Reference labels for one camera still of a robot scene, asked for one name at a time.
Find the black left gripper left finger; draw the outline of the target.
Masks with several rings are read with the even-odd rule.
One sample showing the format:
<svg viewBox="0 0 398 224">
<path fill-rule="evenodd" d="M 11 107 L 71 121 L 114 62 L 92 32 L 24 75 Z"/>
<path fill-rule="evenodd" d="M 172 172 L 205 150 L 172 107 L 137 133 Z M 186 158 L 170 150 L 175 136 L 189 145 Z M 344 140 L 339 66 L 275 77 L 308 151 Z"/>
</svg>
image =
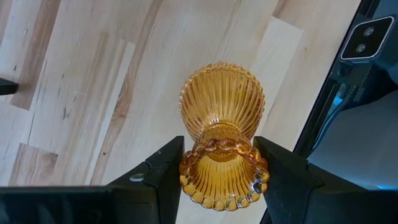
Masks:
<svg viewBox="0 0 398 224">
<path fill-rule="evenodd" d="M 1 188 L 1 223 L 175 223 L 184 137 L 104 186 Z"/>
</svg>

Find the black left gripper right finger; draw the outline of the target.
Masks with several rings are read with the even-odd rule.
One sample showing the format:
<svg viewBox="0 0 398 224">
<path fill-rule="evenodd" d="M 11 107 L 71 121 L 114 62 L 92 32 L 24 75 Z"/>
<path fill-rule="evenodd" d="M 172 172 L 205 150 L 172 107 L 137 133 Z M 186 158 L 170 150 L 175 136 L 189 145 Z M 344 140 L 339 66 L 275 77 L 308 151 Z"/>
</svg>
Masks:
<svg viewBox="0 0 398 224">
<path fill-rule="evenodd" d="M 362 188 L 264 137 L 254 147 L 270 173 L 262 223 L 397 223 L 397 191 Z"/>
</svg>

